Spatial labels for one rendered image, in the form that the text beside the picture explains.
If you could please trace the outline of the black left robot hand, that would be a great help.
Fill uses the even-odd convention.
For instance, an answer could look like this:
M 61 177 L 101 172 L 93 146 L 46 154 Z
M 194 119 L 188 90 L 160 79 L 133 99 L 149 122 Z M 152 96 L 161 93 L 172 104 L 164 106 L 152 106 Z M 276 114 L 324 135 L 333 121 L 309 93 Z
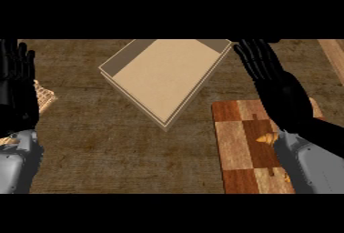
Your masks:
M 17 39 L 0 39 L 0 138 L 37 122 L 36 51 Z

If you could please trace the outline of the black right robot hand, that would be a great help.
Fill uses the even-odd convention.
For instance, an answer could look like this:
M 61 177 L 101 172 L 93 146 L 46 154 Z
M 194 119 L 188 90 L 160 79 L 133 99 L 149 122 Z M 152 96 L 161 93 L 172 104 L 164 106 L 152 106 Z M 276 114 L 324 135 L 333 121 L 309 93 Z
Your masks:
M 281 130 L 344 158 L 344 127 L 313 116 L 307 91 L 263 39 L 240 39 L 234 51 L 251 77 L 268 116 Z

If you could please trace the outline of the golden croissant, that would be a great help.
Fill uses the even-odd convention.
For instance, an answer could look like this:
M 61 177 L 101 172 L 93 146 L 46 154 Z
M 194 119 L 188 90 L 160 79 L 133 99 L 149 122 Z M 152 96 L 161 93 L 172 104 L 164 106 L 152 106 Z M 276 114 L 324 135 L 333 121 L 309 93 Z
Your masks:
M 278 133 L 266 133 L 263 136 L 260 136 L 256 141 L 260 143 L 266 143 L 269 146 L 272 146 L 275 144 L 278 140 Z

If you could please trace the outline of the checkered wooden cutting board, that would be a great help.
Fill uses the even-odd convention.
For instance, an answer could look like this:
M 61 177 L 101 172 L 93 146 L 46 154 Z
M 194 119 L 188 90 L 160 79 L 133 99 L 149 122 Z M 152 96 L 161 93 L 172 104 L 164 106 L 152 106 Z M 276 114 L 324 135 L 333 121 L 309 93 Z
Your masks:
M 228 194 L 291 194 L 288 174 L 279 165 L 274 145 L 256 139 L 278 132 L 262 100 L 229 100 L 211 105 L 217 152 Z

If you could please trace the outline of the tan cardboard box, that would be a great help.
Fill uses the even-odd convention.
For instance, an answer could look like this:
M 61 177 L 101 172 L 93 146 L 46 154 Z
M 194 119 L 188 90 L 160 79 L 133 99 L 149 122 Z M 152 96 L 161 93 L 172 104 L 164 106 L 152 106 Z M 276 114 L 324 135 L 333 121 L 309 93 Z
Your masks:
M 98 67 L 163 130 L 172 128 L 231 49 L 228 39 L 136 39 Z

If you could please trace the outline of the tan wicker basket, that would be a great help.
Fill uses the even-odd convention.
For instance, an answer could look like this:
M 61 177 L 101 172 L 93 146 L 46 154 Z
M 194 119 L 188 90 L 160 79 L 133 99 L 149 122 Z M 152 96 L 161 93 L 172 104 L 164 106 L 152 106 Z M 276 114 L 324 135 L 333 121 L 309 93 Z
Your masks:
M 37 90 L 37 104 L 39 104 L 39 114 L 43 115 L 45 111 L 52 106 L 52 103 L 58 100 L 58 96 L 55 92 L 45 88 L 39 82 L 36 82 L 36 90 Z M 6 144 L 18 144 L 20 140 L 12 137 L 0 138 L 0 146 Z

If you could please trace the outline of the pale wooden plank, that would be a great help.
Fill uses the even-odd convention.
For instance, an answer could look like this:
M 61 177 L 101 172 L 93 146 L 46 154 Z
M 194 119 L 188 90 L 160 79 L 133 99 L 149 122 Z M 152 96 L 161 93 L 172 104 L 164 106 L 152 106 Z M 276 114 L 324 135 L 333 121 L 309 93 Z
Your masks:
M 344 44 L 336 39 L 321 39 L 319 43 L 336 69 L 338 79 L 344 84 Z

